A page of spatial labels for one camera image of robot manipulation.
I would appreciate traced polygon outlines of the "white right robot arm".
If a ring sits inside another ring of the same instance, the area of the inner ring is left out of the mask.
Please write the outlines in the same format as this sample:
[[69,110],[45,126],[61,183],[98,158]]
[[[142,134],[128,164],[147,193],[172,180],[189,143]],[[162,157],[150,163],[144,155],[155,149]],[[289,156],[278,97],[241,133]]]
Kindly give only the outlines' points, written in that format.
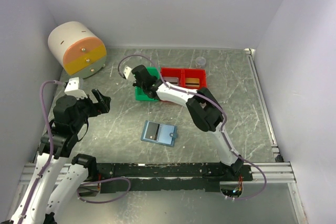
[[123,74],[149,97],[186,107],[199,130],[213,133],[223,176],[230,181],[240,176],[244,161],[225,129],[227,116],[208,88],[195,90],[178,87],[166,82],[162,76],[157,78],[151,75],[144,65],[133,69],[125,67]]

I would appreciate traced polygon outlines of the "black card stripe side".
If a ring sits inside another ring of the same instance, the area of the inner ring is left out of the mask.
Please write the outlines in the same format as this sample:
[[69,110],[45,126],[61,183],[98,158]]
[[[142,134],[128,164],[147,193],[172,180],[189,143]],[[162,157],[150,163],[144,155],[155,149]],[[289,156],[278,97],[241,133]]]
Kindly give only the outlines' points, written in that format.
[[158,123],[148,121],[144,138],[147,140],[156,141],[158,137],[159,128],[160,125]]

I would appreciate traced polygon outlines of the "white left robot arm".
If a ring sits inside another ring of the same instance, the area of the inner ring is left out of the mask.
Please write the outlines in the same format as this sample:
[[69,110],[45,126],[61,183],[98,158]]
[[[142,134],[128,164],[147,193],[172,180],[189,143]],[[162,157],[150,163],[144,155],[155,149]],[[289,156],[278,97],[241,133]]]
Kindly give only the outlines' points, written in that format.
[[96,103],[86,94],[77,99],[69,93],[56,101],[54,119],[48,122],[51,131],[40,140],[33,176],[7,223],[56,223],[80,184],[98,178],[96,158],[78,154],[62,181],[56,183],[73,147],[80,141],[78,133],[83,125],[88,124],[89,118],[110,111],[110,97],[97,89],[92,93]]

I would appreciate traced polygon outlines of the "red plastic bin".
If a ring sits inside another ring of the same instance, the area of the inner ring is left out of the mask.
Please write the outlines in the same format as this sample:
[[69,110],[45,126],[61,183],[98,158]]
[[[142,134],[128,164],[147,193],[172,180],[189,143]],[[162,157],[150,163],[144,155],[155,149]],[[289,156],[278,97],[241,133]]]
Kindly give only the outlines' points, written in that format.
[[204,69],[183,69],[182,87],[199,90],[207,88],[206,71]]
[[179,78],[179,88],[185,88],[184,73],[180,68],[161,68],[160,73],[162,77],[178,77]]

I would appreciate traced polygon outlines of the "blue card holder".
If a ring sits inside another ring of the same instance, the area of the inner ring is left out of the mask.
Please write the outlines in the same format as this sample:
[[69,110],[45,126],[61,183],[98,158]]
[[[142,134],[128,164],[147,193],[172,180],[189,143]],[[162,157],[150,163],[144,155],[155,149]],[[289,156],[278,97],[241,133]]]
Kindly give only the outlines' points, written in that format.
[[144,128],[143,128],[141,138],[140,138],[141,141],[153,143],[153,144],[159,144],[159,145],[168,146],[168,147],[174,146],[175,140],[177,139],[177,126],[158,123],[160,125],[160,128],[159,128],[159,132],[157,135],[157,140],[153,141],[153,140],[147,140],[144,138],[147,123],[148,123],[148,120],[145,121]]

